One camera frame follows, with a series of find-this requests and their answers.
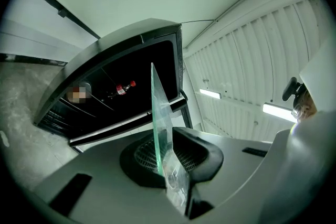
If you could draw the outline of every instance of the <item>red bottle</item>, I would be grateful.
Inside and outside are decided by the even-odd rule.
[[[108,96],[108,97],[109,97],[109,98],[113,98],[113,97],[115,97],[116,95],[123,95],[123,94],[126,94],[127,90],[128,90],[129,88],[131,88],[131,87],[134,87],[135,85],[136,85],[136,84],[135,84],[135,81],[134,81],[134,80],[132,80],[132,81],[130,82],[130,84],[127,85],[127,86],[122,86],[121,84],[118,84],[118,85],[117,85],[117,91],[116,91],[115,93],[111,94],[111,95]]]

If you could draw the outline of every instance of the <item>fluorescent light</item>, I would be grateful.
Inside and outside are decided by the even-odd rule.
[[[291,110],[289,110],[289,109],[281,108],[281,107],[276,106],[276,105],[264,104],[263,111],[265,113],[271,114],[273,116],[277,116],[277,117],[285,119],[287,121],[291,121],[291,122],[295,122],[295,123],[298,122],[297,119],[295,119],[293,117],[293,115],[291,114]]]
[[[202,89],[200,89],[200,92],[202,94],[206,94],[206,95],[211,96],[213,98],[217,98],[217,99],[222,98],[222,96],[220,95],[220,93],[217,93],[217,92],[210,92],[210,91],[202,90]]]

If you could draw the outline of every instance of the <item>transparent plastic divider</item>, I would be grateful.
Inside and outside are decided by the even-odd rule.
[[[172,109],[154,64],[151,64],[151,93],[154,144],[157,171],[165,178],[167,198],[176,209],[185,213],[189,189],[189,174],[173,150]]]

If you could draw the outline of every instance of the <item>bottle label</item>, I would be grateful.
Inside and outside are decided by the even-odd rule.
[[[124,89],[122,88],[122,85],[121,85],[121,84],[117,85],[117,92],[118,92],[118,94],[120,94],[120,95],[123,95],[123,94],[126,93],[126,92],[124,91]]]

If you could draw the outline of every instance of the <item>gray floor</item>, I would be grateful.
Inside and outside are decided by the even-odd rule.
[[[14,179],[30,190],[77,156],[66,139],[32,124],[42,93],[60,69],[0,63],[0,147]]]

